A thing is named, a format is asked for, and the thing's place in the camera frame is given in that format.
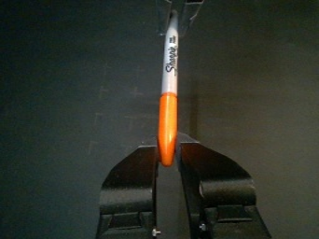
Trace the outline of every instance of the marker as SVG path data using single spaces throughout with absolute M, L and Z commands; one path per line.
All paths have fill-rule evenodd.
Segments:
M 161 96 L 158 100 L 158 157 L 161 164 L 166 167 L 173 163 L 177 139 L 177 28 L 177 12 L 173 10 L 164 40 Z

